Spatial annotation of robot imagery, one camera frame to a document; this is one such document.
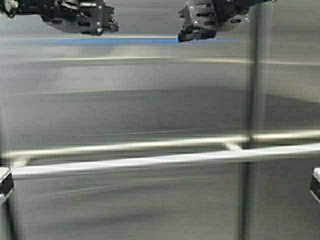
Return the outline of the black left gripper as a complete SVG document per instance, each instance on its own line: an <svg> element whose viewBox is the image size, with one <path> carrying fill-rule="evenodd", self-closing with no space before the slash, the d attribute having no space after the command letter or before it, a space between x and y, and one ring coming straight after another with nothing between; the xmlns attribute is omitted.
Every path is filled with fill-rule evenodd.
<svg viewBox="0 0 320 240"><path fill-rule="evenodd" d="M0 12L15 16L39 16L61 32L101 36L119 31L115 8L104 0L2 0Z"/></svg>

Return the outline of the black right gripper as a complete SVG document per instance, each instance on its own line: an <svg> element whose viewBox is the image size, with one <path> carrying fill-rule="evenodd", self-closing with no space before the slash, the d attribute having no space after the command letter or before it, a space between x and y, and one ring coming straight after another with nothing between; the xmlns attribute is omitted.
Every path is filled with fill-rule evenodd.
<svg viewBox="0 0 320 240"><path fill-rule="evenodd" d="M178 12L184 23L177 41L214 39L218 32L228 32L240 26L249 10L248 0L189 0Z"/></svg>

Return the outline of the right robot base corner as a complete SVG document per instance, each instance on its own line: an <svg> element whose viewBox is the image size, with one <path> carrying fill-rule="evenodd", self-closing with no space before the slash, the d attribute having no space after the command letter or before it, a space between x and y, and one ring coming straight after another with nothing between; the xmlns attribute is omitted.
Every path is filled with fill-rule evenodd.
<svg viewBox="0 0 320 240"><path fill-rule="evenodd" d="M310 183L310 192L312 196L320 202L320 168L316 167L312 171L311 183Z"/></svg>

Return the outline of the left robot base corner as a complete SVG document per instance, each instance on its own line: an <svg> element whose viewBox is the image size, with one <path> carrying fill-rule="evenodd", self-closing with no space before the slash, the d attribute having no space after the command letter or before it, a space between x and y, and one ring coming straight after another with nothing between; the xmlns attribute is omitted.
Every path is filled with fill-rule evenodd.
<svg viewBox="0 0 320 240"><path fill-rule="evenodd" d="M12 171L8 167L0 168L0 200L4 201L14 191Z"/></svg>

